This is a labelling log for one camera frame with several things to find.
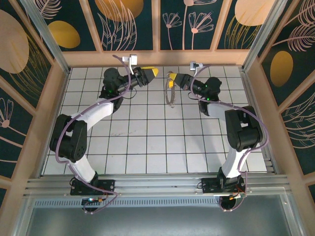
white tiled floor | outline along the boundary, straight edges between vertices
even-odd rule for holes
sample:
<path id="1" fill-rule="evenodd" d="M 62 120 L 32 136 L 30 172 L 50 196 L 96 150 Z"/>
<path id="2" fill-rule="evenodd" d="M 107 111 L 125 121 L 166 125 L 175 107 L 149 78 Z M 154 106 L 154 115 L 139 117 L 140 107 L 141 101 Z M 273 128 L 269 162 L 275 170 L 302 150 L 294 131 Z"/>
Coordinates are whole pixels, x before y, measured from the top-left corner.
<path id="1" fill-rule="evenodd" d="M 93 104 L 106 69 L 74 68 L 61 113 L 71 115 Z M 164 85 L 169 71 L 193 75 L 188 66 L 159 67 L 149 86 L 137 88 L 134 98 L 125 99 L 117 112 L 88 132 L 88 161 L 99 174 L 214 173 L 224 163 L 228 153 L 225 123 L 201 114 L 198 102 L 179 87 L 175 107 L 166 105 Z M 119 72 L 126 74 L 123 68 Z M 248 104 L 238 67 L 212 66 L 198 79 L 206 82 L 210 76 L 222 81 L 220 100 Z M 53 154 L 48 153 L 43 174 L 70 174 Z M 243 170 L 265 172 L 264 159 L 261 152 L 251 153 Z"/>

grid tile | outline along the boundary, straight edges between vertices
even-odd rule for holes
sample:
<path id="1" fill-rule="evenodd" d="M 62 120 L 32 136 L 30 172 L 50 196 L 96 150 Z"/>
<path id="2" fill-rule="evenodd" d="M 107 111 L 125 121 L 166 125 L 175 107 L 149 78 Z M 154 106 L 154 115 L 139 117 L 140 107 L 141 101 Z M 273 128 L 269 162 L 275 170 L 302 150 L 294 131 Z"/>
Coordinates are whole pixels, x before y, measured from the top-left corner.
<path id="1" fill-rule="evenodd" d="M 61 113 L 72 115 L 94 104 L 107 68 L 74 68 Z M 216 173 L 224 163 L 229 152 L 225 122 L 201 114 L 198 101 L 178 86 L 175 107 L 165 104 L 167 73 L 194 72 L 189 66 L 158 69 L 156 79 L 148 86 L 128 91 L 121 107 L 88 131 L 88 160 L 99 174 Z M 126 74 L 123 67 L 118 71 Z M 238 67 L 212 66 L 202 71 L 198 80 L 206 82 L 210 76 L 222 82 L 221 101 L 248 105 Z M 44 175 L 72 174 L 55 161 L 53 152 L 47 154 Z M 266 171 L 260 150 L 249 155 L 242 170 L 248 168 L 250 172 Z"/>

purple cable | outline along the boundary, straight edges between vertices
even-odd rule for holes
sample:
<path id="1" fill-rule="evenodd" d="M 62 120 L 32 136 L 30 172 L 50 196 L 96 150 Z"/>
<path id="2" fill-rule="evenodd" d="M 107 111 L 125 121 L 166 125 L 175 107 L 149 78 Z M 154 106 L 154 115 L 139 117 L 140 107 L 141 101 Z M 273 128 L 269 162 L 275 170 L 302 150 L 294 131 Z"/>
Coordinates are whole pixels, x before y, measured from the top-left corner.
<path id="1" fill-rule="evenodd" d="M 94 107 L 96 106 L 99 106 L 100 104 L 103 104 L 103 103 L 106 103 L 106 102 L 110 102 L 110 101 L 113 101 L 113 100 L 116 100 L 116 99 L 119 99 L 121 98 L 122 96 L 124 96 L 128 91 L 129 91 L 129 88 L 130 88 L 130 84 L 131 84 L 131 76 L 130 76 L 130 70 L 129 68 L 127 67 L 127 65 L 123 62 L 122 58 L 116 56 L 116 55 L 113 55 L 114 58 L 117 58 L 122 64 L 123 66 L 125 67 L 126 71 L 127 71 L 127 74 L 128 74 L 128 86 L 126 88 L 126 90 L 120 94 L 119 96 L 117 97 L 113 97 L 113 98 L 110 98 L 110 99 L 107 99 L 107 100 L 104 100 L 104 101 L 101 101 L 101 102 L 97 102 L 91 106 L 89 106 L 87 109 L 85 109 L 84 111 L 82 111 L 81 113 L 79 113 L 77 116 L 75 116 L 74 118 L 72 118 L 67 124 L 66 126 L 63 128 L 62 132 L 61 132 L 61 135 L 57 141 L 57 146 L 56 146 L 56 154 L 55 154 L 55 158 L 56 158 L 56 161 L 60 164 L 63 164 L 63 163 L 66 163 L 68 164 L 70 161 L 61 161 L 59 160 L 59 157 L 58 157 L 58 154 L 59 154 L 59 148 L 60 148 L 60 144 L 61 144 L 61 141 L 63 139 L 63 136 L 64 134 L 66 133 L 66 130 L 68 129 L 68 127 L 76 120 L 78 119 L 79 117 L 81 117 L 82 115 L 84 115 L 86 112 L 88 112 L 89 110 L 93 109 Z M 100 192 L 103 192 L 103 193 L 110 193 L 110 194 L 115 194 L 115 197 L 110 200 L 105 206 L 101 207 L 101 208 L 98 208 L 97 210 L 95 211 L 92 211 L 92 212 L 88 212 L 85 210 L 85 206 L 83 207 L 84 209 L 84 212 L 85 214 L 95 214 L 95 213 L 98 213 L 100 212 L 101 210 L 103 210 L 105 207 L 107 207 L 109 204 L 111 204 L 117 197 L 118 197 L 118 193 L 114 192 L 114 191 L 108 191 L 108 190 L 104 190 L 104 189 L 100 189 L 100 188 L 97 188 L 97 187 L 94 187 L 92 185 L 90 185 L 89 183 L 87 183 L 86 181 L 84 181 L 81 177 L 79 177 L 79 175 L 76 173 L 76 171 L 70 166 L 68 165 L 68 167 L 70 168 L 71 172 L 74 174 L 74 176 L 80 180 L 81 182 L 83 182 L 85 185 L 87 185 L 88 187 L 94 189 L 94 190 L 97 190 L 97 191 L 100 191 Z"/>
<path id="2" fill-rule="evenodd" d="M 262 126 L 262 129 L 265 131 L 265 135 L 266 135 L 266 141 L 259 147 L 255 147 L 255 148 L 251 148 L 251 149 L 248 149 L 241 157 L 238 165 L 237 165 L 237 170 L 240 174 L 245 174 L 245 192 L 246 192 L 246 189 L 247 189 L 247 171 L 241 171 L 241 165 L 242 165 L 242 162 L 243 160 L 252 152 L 252 151 L 255 151 L 255 150 L 259 150 L 265 146 L 267 146 L 268 142 L 269 142 L 269 134 L 268 134 L 268 130 L 267 130 L 267 127 L 265 126 L 265 124 L 256 116 L 254 115 L 253 113 L 251 113 L 250 111 L 242 108 L 242 107 L 238 107 L 238 106 L 234 106 L 233 104 L 229 104 L 229 103 L 225 103 L 225 102 L 221 102 L 221 101 L 218 101 L 218 102 L 215 102 L 215 101 L 208 101 L 206 99 L 202 99 L 200 97 L 198 97 L 196 94 L 194 94 L 193 92 L 193 89 L 192 89 L 192 86 L 193 86 L 193 82 L 195 81 L 195 79 L 197 78 L 197 76 L 206 68 L 210 67 L 211 65 L 205 65 L 203 68 L 201 68 L 196 74 L 195 76 L 193 77 L 192 79 L 192 82 L 191 82 L 191 85 L 190 85 L 190 91 L 192 93 L 192 95 L 197 98 L 198 100 L 200 101 L 203 101 L 203 102 L 209 102 L 209 103 L 213 103 L 213 104 L 220 104 L 220 105 L 224 105 L 224 106 L 228 106 L 228 107 L 231 107 L 231 108 L 235 108 L 235 109 L 239 109 L 247 114 L 249 114 L 250 116 L 252 116 L 255 120 L 258 121 L 258 123 Z M 241 203 L 243 202 L 244 198 L 242 199 L 242 201 L 236 206 L 236 207 L 233 207 L 232 209 L 230 209 L 229 211 L 233 211 L 235 209 L 237 209 Z M 220 197 L 219 198 L 219 206 L 220 208 L 221 207 L 221 201 L 222 201 L 222 198 Z"/>

